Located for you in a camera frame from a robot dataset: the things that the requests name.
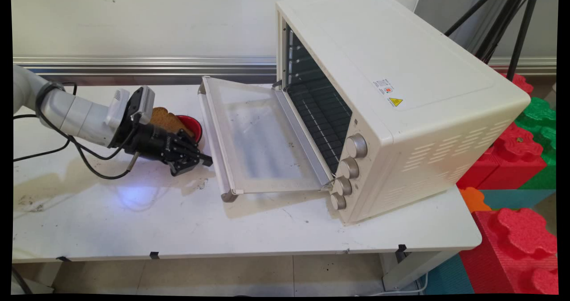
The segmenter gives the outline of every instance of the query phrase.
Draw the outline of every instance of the toast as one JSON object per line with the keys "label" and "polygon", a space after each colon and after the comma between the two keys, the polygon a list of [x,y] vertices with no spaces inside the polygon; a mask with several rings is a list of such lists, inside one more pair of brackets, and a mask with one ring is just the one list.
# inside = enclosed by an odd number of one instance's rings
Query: toast
{"label": "toast", "polygon": [[194,137],[194,133],[189,130],[176,115],[169,113],[164,107],[155,107],[152,109],[152,117],[150,124],[160,126],[167,132],[177,133],[180,129],[183,129],[190,135]]}

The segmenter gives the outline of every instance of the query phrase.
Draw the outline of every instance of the oven door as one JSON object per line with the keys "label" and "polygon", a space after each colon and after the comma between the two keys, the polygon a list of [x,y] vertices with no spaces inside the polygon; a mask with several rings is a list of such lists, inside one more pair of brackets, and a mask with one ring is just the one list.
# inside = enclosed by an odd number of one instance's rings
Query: oven door
{"label": "oven door", "polygon": [[206,76],[198,97],[224,201],[328,183],[283,92]]}

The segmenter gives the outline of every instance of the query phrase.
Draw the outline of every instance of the warning label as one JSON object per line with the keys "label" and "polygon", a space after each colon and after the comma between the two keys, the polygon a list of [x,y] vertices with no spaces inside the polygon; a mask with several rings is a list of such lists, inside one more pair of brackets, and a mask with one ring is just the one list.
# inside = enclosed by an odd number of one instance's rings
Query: warning label
{"label": "warning label", "polygon": [[390,98],[390,100],[392,101],[392,103],[394,104],[394,106],[399,106],[399,104],[403,101],[399,98]]}
{"label": "warning label", "polygon": [[372,81],[372,84],[394,109],[397,108],[397,110],[405,110],[405,108],[409,106],[409,104],[403,101],[404,97],[402,95],[402,91],[399,90],[399,88],[394,88],[387,78]]}

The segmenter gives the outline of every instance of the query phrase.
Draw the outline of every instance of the white wall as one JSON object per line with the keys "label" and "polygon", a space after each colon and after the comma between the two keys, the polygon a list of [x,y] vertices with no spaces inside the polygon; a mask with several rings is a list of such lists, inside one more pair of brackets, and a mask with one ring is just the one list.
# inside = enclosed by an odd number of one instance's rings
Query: white wall
{"label": "white wall", "polygon": [[275,1],[12,0],[12,55],[275,56]]}
{"label": "white wall", "polygon": [[[464,13],[478,0],[419,0],[415,13],[433,25],[436,29],[444,32],[453,25]],[[468,21],[459,27],[450,38],[469,51],[477,45],[476,39],[472,41],[479,25],[482,22],[491,24],[496,13],[490,8],[499,9],[501,5],[494,0],[489,0]],[[505,31],[493,57],[511,57],[517,34],[521,26],[521,20],[525,13],[523,6]],[[525,44],[521,57],[556,57],[558,32],[558,0],[537,0],[533,18],[529,25],[529,31],[525,38]]]}
{"label": "white wall", "polygon": [[[494,57],[511,57],[526,4],[507,27]],[[521,57],[556,57],[558,45],[558,0],[536,0],[533,18],[525,37]]]}

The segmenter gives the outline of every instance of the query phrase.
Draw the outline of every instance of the black tripod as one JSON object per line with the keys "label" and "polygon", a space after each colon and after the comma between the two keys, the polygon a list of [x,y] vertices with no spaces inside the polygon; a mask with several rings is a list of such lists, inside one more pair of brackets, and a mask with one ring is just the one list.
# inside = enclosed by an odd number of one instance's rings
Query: black tripod
{"label": "black tripod", "polygon": [[[479,0],[475,5],[473,5],[454,25],[450,27],[445,32],[446,36],[451,35],[462,23],[465,22],[473,13],[475,13],[479,7],[486,3],[488,0]],[[481,46],[477,49],[475,56],[488,64],[491,60],[491,56],[499,41],[503,37],[503,34],[507,30],[507,27],[519,11],[522,5],[525,4],[527,0],[507,0],[503,5],[497,19],[495,19],[493,25],[489,29],[489,32],[483,39]],[[511,57],[511,63],[509,64],[509,70],[507,71],[507,79],[513,81],[515,76],[515,69],[517,69],[517,63],[519,62],[519,57],[521,56],[521,50],[523,49],[523,44],[525,42],[525,37],[527,35],[527,30],[529,29],[529,24],[531,22],[531,17],[533,16],[533,10],[536,4],[536,0],[529,0],[527,7],[525,9],[525,14],[523,15],[523,20],[521,22],[521,28],[519,29],[519,35],[517,36],[517,42],[515,43],[515,48],[513,50],[513,56]]]}

